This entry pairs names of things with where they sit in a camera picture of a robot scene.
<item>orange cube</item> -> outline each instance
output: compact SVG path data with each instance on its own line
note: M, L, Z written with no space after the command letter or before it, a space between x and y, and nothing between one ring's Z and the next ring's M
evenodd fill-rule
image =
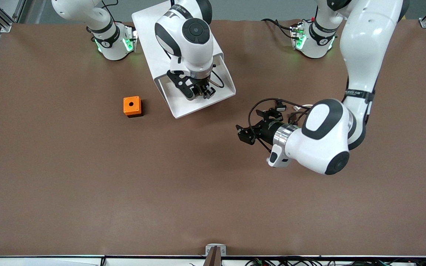
M139 96L124 98L123 108L125 115L129 118L144 115L142 112L142 101Z

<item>floor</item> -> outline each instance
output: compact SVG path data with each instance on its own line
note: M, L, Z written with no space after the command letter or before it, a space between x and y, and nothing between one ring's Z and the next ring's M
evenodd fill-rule
M0 6L12 15L19 0L0 0ZM110 7L115 20L131 21L131 14L164 0L120 0L119 4ZM115 0L105 0L106 4ZM315 2L312 0L210 0L213 7L214 20L261 20L269 17L278 20L311 17L315 13ZM410 0L410 8L406 14L408 19L417 19L426 14L426 0ZM28 0L22 17L24 23L76 23L59 17L52 7L51 0Z

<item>brown mat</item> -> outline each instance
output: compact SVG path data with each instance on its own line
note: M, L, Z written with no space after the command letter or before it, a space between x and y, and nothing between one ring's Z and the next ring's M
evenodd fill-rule
M341 99L338 42L313 60L265 22L212 31L237 95L178 120L144 55L110 62L84 25L2 34L0 255L426 255L426 30L399 23L367 137L332 177L269 167L235 124L262 98ZM146 116L124 116L133 95Z

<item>black strap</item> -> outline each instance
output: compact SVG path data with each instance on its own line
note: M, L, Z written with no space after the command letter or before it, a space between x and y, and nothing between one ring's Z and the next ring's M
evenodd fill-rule
M365 99L365 103L372 102L374 100L374 92L369 91L358 91L357 89L347 89L345 96L357 97Z
M109 22L109 24L106 27L102 28L102 29L90 29L87 26L87 32L89 32L89 33L103 33L103 32L107 32L108 29L110 29L112 25L113 25L113 20L111 20Z
M190 12L188 12L188 10L186 10L185 7L182 7L181 5L175 4L169 10L176 10L186 19L193 18L192 14L190 14Z
M334 35L330 35L328 37L323 37L321 35L318 35L315 32L315 30L313 30L313 24L310 25L309 32L310 32L310 37L312 39L314 39L317 42L317 44L321 47L324 46L324 45L327 45L328 42L330 42L334 37Z
M119 34L120 34L120 30L119 30L118 25L115 24L115 26L116 26L115 33L111 37L109 37L108 39L103 40L103 39L95 38L95 40L98 42L99 45L101 45L102 47L105 47L105 48L113 47L113 43L115 43L115 41L119 38Z
M320 24L318 24L317 19L315 18L315 20L313 20L313 24L315 25L315 27L317 27L318 30L321 30L322 32L326 32L326 33L335 33L336 30L338 30L339 26L334 28L334 29L327 29L322 27Z

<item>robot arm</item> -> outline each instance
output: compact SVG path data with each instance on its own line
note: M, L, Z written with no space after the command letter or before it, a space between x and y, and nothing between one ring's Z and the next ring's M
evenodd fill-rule
M256 137L272 145L267 163L286 167L291 159L320 174L341 171L349 159L348 136L354 130L352 113L338 100L325 99L309 110L302 128L282 122L282 115L271 108L257 111L263 119L252 128L236 126L240 140L250 145Z
M340 50L348 69L344 105L356 117L350 150L362 143L374 87L384 54L399 20L402 0L355 0L343 29Z
M95 37L98 50L109 60L123 59L134 50L137 33L114 22L109 13L95 7L101 0L52 0L54 10L66 20L81 21Z
M312 58L323 56L329 49L325 41L331 41L329 37L336 31L332 29L337 25L333 22L340 22L338 13L348 16L340 43L349 74L343 103L336 99L317 102L309 110L302 128L282 123L282 116L274 114L272 108L254 127L236 128L240 140L246 143L252 145L260 138L272 145L267 159L272 167L286 167L290 159L294 159L317 173L332 175L345 167L349 150L364 139L377 75L399 16L402 16L402 0L317 2L317 17L313 23L302 25L306 30L304 38L296 44L297 49ZM322 8L325 4L329 7L327 11ZM327 17L322 19L320 16L327 12ZM316 24L322 28L321 39L309 37L317 32Z
M208 0L181 0L154 26L157 41L170 57L167 76L188 100L215 93L208 82L213 69L211 19Z

